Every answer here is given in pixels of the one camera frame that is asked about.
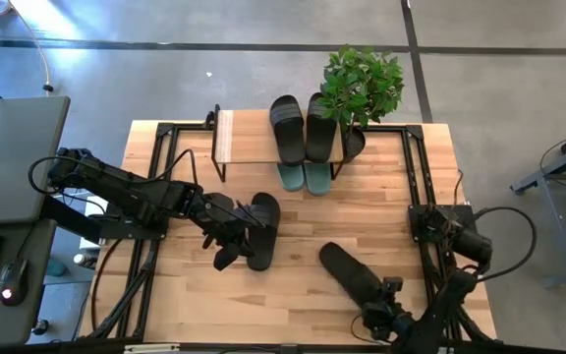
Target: wooden shelf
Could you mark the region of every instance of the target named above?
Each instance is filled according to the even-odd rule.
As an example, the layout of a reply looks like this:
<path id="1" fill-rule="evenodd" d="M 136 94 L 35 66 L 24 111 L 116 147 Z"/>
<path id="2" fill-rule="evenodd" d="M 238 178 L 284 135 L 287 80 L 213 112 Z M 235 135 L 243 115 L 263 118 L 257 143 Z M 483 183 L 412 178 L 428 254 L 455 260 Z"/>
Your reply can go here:
<path id="1" fill-rule="evenodd" d="M 217 117 L 215 160 L 218 163 L 279 163 L 269 110 L 221 110 Z M 329 162 L 343 158 L 340 128 L 335 133 Z"/>

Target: slide sandal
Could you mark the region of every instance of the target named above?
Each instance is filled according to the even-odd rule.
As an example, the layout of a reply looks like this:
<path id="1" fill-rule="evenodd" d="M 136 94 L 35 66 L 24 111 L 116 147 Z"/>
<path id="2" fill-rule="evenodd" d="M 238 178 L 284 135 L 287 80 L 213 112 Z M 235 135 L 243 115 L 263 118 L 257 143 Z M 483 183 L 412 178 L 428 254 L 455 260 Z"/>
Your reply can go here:
<path id="1" fill-rule="evenodd" d="M 299 166 L 305 159 L 305 140 L 303 137 L 303 114 L 299 102 L 287 94 L 278 97 L 270 107 L 270 123 L 274 130 L 276 146 L 281 163 L 286 166 Z"/>
<path id="2" fill-rule="evenodd" d="M 322 118 L 326 108 L 316 102 L 321 97 L 320 92 L 311 96 L 307 113 L 307 159 L 316 163 L 324 163 L 329 159 L 337 129 L 333 119 Z"/>
<path id="3" fill-rule="evenodd" d="M 248 237 L 255 255 L 246 262 L 256 271 L 264 271 L 272 264 L 276 232 L 281 219 L 281 208 L 274 197 L 267 193 L 257 193 L 251 202 L 251 213 L 266 226 L 249 226 Z"/>
<path id="4" fill-rule="evenodd" d="M 279 180 L 283 185 L 283 189 L 288 192 L 296 192 L 305 185 L 305 175 L 303 174 L 303 166 L 288 167 L 281 163 L 276 164 L 276 171 L 279 174 Z"/>
<path id="5" fill-rule="evenodd" d="M 328 163 L 306 163 L 307 189 L 314 196 L 324 196 L 331 190 L 331 169 Z"/>

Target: black slide sandal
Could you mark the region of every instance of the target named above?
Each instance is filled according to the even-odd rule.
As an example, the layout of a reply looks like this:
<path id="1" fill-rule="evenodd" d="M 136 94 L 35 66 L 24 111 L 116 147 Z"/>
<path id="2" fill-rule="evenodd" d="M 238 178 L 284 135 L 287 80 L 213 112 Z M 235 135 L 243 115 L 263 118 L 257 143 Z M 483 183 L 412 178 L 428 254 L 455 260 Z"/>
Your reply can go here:
<path id="1" fill-rule="evenodd" d="M 272 264 L 281 208 L 274 197 L 267 193 L 257 193 L 251 202 L 251 213 L 266 226 L 249 226 L 249 242 L 255 255 L 249 257 L 246 262 L 250 269 L 264 271 Z"/>
<path id="2" fill-rule="evenodd" d="M 320 92 L 311 96 L 307 113 L 307 159 L 314 163 L 324 163 L 329 159 L 337 129 L 333 119 L 322 118 L 326 108 L 316 103 L 321 97 Z"/>
<path id="3" fill-rule="evenodd" d="M 303 114 L 299 102 L 287 94 L 278 97 L 270 107 L 270 123 L 274 130 L 276 146 L 281 163 L 294 167 L 305 159 L 305 140 L 303 138 Z"/>

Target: white cable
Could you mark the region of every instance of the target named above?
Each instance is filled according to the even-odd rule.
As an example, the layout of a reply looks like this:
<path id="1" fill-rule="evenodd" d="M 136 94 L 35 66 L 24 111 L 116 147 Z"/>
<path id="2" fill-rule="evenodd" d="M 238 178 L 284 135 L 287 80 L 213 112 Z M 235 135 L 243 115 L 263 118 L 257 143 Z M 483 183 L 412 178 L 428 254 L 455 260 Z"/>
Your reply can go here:
<path id="1" fill-rule="evenodd" d="M 43 49 L 40 47 L 40 44 L 38 44 L 38 39 L 36 39 L 33 30 L 31 30 L 31 28 L 29 27 L 28 23 L 26 22 L 26 19 L 24 19 L 24 17 L 21 16 L 21 13 L 19 12 L 19 10 L 17 10 L 17 7 L 15 6 L 15 4 L 13 4 L 12 0 L 8 0 L 8 2 L 10 2 L 10 6 L 12 6 L 13 10 L 15 10 L 15 12 L 17 13 L 17 16 L 19 16 L 19 18 L 24 23 L 24 25 L 26 25 L 26 29 L 28 29 L 29 35 L 31 35 L 31 38 L 34 40 L 34 44 L 36 44 L 36 48 L 38 48 L 38 52 L 40 53 L 40 58 L 43 60 L 43 67 L 45 68 L 45 85 L 51 87 L 49 65 L 47 65 L 47 59 L 45 58 L 45 53 L 43 53 Z M 45 96 L 49 96 L 49 90 L 45 88 L 43 89 L 45 90 Z"/>

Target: wooden tabletop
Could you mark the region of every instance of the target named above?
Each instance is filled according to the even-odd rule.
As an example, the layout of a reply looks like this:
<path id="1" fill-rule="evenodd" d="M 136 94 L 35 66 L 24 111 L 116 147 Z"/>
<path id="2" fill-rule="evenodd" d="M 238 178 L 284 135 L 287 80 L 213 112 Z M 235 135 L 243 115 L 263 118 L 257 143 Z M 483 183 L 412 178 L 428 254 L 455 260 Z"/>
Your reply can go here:
<path id="1" fill-rule="evenodd" d="M 280 162 L 269 113 L 267 109 L 221 110 L 217 117 L 215 160 L 219 163 Z M 307 117 L 307 110 L 303 111 L 303 116 Z M 328 161 L 341 161 L 342 152 L 338 125 Z"/>
<path id="2" fill-rule="evenodd" d="M 124 169 L 146 175 L 157 123 L 133 122 Z M 423 127 L 436 199 L 450 205 L 458 172 L 449 129 L 444 124 Z M 181 132 L 177 151 L 194 150 L 198 181 L 206 193 L 221 192 L 244 204 L 256 192 L 270 193 L 278 200 L 282 219 L 272 267 L 255 272 L 238 260 L 217 271 L 212 265 L 216 250 L 201 248 L 200 229 L 189 221 L 172 220 L 160 248 L 145 341 L 364 344 L 349 331 L 359 312 L 356 305 L 319 262 L 318 250 L 329 241 L 379 277 L 403 277 L 398 301 L 415 318 L 423 313 L 425 285 L 418 247 L 406 218 L 410 194 L 398 135 L 366 133 L 365 150 L 343 167 L 324 197 L 314 197 L 306 190 L 285 192 L 273 164 L 229 165 L 227 182 L 221 183 L 210 160 L 211 135 Z M 418 181 L 422 181 L 417 156 L 415 164 Z M 174 169 L 173 179 L 192 180 L 188 160 Z M 425 203 L 422 188 L 419 193 Z M 458 197 L 459 202 L 464 200 L 461 189 Z M 132 242 L 122 242 L 107 262 L 98 284 L 99 321 L 124 291 L 132 246 Z M 136 322 L 139 296 L 135 304 L 129 333 Z M 90 332 L 89 308 L 81 335 Z M 485 333 L 495 337 L 483 284 L 469 295 L 465 308 Z M 368 337 L 359 321 L 354 331 Z"/>

